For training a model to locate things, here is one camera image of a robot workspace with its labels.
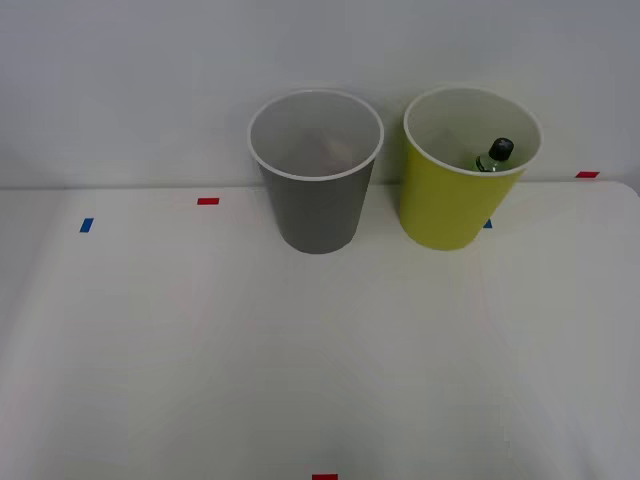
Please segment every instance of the cup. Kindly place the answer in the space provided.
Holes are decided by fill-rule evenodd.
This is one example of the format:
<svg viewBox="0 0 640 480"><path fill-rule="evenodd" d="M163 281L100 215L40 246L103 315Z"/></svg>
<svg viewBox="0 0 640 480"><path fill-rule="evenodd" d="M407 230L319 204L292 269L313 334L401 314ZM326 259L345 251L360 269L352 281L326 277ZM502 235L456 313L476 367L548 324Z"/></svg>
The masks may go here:
<svg viewBox="0 0 640 480"><path fill-rule="evenodd" d="M438 250L468 245L542 146L542 130L522 105L480 88L444 87L407 108L409 141L400 223L416 242ZM475 159L496 138L515 148L501 172L480 172Z"/></svg>
<svg viewBox="0 0 640 480"><path fill-rule="evenodd" d="M351 241L383 138L375 110L336 90L296 91L258 110L249 150L289 245L328 253Z"/></svg>

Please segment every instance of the red tape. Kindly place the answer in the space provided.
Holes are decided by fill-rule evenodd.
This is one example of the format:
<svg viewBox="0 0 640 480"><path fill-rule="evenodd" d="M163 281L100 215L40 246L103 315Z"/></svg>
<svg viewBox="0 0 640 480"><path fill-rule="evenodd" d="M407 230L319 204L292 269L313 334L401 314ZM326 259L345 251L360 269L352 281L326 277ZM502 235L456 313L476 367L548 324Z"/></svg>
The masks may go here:
<svg viewBox="0 0 640 480"><path fill-rule="evenodd" d="M596 178L600 172L578 172L576 178Z"/></svg>
<svg viewBox="0 0 640 480"><path fill-rule="evenodd" d="M219 203L220 203L220 199L217 197L198 199L198 205L218 205Z"/></svg>

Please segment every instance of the table surface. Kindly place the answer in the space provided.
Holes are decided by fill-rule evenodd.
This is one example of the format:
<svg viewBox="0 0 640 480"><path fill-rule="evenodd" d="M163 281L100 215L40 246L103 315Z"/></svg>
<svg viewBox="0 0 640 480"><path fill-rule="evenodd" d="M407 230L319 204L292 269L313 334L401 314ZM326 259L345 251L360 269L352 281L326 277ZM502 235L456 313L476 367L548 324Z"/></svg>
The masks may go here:
<svg viewBox="0 0 640 480"><path fill-rule="evenodd" d="M0 478L639 478L638 196L518 184L440 252L396 195L312 256L261 188L1 191Z"/></svg>

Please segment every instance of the green bottle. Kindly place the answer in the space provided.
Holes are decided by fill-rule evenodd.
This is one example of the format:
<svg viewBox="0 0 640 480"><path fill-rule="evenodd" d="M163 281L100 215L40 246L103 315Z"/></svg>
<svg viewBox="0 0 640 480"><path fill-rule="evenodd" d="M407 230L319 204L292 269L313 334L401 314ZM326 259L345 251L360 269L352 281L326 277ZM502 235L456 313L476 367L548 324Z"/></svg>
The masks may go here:
<svg viewBox="0 0 640 480"><path fill-rule="evenodd" d="M513 152L513 142L508 138L497 138L489 153L483 153L476 158L476 168L481 172L502 172L511 168L508 162Z"/></svg>

